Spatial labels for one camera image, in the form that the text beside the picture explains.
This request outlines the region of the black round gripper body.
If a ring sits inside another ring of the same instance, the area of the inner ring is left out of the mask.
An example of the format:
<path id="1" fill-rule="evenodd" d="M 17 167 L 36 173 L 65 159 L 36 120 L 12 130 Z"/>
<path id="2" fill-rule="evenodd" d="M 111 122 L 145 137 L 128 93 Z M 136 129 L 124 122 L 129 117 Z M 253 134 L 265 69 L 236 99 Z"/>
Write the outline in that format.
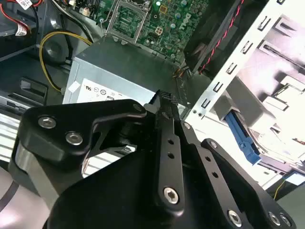
<path id="1" fill-rule="evenodd" d="M 182 151 L 184 212 L 157 203 L 152 153 L 133 153 L 63 192 L 48 219 L 50 229 L 228 229 L 230 222 L 194 156 Z"/>

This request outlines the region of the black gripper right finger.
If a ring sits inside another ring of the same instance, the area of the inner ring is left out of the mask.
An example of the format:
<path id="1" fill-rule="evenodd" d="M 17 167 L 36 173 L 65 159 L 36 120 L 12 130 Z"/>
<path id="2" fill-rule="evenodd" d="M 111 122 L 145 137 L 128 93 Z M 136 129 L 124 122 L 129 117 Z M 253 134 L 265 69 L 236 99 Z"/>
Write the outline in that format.
<path id="1" fill-rule="evenodd" d="M 175 229 L 294 229 L 289 214 L 215 141 L 200 142 L 162 92 L 162 202 Z"/>

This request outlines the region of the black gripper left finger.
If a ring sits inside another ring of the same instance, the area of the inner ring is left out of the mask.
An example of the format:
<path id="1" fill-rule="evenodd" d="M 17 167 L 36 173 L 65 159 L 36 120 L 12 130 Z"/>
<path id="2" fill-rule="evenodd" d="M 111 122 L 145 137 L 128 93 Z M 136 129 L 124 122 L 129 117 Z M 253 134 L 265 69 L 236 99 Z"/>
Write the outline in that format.
<path id="1" fill-rule="evenodd" d="M 21 118 L 12 162 L 52 211 L 69 187 L 133 153 L 156 156 L 155 195 L 165 207 L 162 91 L 146 105 L 125 99 L 31 108 Z"/>

